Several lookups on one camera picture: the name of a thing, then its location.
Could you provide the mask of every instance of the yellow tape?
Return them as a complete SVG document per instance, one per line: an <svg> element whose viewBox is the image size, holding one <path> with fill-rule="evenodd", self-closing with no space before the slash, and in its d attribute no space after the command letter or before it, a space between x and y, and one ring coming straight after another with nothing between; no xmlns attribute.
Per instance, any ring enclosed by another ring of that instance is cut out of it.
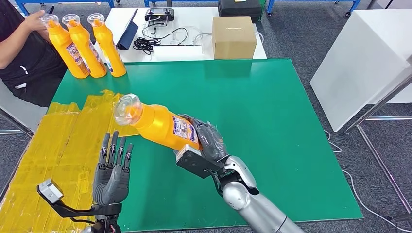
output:
<svg viewBox="0 0 412 233"><path fill-rule="evenodd" d="M75 103L52 103L30 142L0 205L0 232L80 232L86 223L61 218L36 192L36 185L52 178L64 192L62 201L75 209L92 205L94 172L103 136L138 135L131 126L119 126L113 107L122 96L102 91L88 96L80 111ZM94 220L94 217L80 219Z"/></svg>

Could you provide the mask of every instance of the bottle cap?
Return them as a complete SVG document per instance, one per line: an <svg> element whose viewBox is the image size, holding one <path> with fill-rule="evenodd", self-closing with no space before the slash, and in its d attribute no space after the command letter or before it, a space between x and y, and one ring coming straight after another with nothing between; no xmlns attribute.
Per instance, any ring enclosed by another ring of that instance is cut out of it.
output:
<svg viewBox="0 0 412 233"><path fill-rule="evenodd" d="M143 107L138 96L127 94L117 102L113 115L119 125L136 124L143 112Z"/></svg>
<svg viewBox="0 0 412 233"><path fill-rule="evenodd" d="M80 24L80 17L76 14L67 14L63 16L62 22L69 27L76 27Z"/></svg>
<svg viewBox="0 0 412 233"><path fill-rule="evenodd" d="M93 27L99 27L104 25L104 15L100 13L93 13L87 17L87 21L93 26Z"/></svg>
<svg viewBox="0 0 412 233"><path fill-rule="evenodd" d="M47 28L54 28L59 25L59 17L57 15L44 14L40 20Z"/></svg>

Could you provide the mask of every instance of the green table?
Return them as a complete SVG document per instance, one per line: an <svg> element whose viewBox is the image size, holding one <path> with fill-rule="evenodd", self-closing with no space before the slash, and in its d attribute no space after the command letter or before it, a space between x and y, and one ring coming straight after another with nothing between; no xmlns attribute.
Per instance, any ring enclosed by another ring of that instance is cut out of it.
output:
<svg viewBox="0 0 412 233"><path fill-rule="evenodd" d="M127 70L84 80L66 73L53 101L82 107L87 95L109 89L210 121L292 221L362 218L289 59L133 63ZM123 231L245 225L212 179L177 167L171 149L140 136L128 142L135 148Z"/></svg>

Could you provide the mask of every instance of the orange bottle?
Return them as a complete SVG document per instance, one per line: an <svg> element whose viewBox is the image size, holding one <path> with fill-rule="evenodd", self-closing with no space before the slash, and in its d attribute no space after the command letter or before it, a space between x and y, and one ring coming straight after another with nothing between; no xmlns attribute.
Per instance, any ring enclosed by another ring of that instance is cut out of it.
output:
<svg viewBox="0 0 412 233"><path fill-rule="evenodd" d="M89 69L90 75L95 78L106 75L106 67L90 41L89 32L80 24L80 17L76 14L68 14L63 16L62 22L66 24L70 37Z"/></svg>
<svg viewBox="0 0 412 233"><path fill-rule="evenodd" d="M141 103L134 94L119 100L114 117L119 125L133 125L142 137L175 150L180 150L185 144L200 148L197 133L190 122L165 106Z"/></svg>
<svg viewBox="0 0 412 233"><path fill-rule="evenodd" d="M56 15L45 14L41 20L47 27L51 43L66 63L70 73L78 79L87 77L89 71L73 44L69 32L60 25L59 18Z"/></svg>
<svg viewBox="0 0 412 233"><path fill-rule="evenodd" d="M87 21L93 27L94 37L102 49L107 67L113 77L119 77L126 73L126 67L119 56L119 52L113 43L113 34L104 24L104 16L99 13L89 15Z"/></svg>

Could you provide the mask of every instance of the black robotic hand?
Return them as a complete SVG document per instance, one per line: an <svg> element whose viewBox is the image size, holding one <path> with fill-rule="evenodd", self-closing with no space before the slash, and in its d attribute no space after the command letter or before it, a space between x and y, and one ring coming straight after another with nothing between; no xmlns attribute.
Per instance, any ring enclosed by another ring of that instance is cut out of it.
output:
<svg viewBox="0 0 412 233"><path fill-rule="evenodd" d="M179 114L179 116L188 120L194 126L203 148L201 153L205 158L219 161L228 155L226 144L224 143L221 134L210 122L204 123L187 114Z"/></svg>
<svg viewBox="0 0 412 233"><path fill-rule="evenodd" d="M129 194L130 160L133 144L129 144L124 156L126 138L122 137L116 155L118 135L117 131L113 133L110 147L108 147L110 134L106 133L104 136L93 182L93 199L98 205L120 203Z"/></svg>

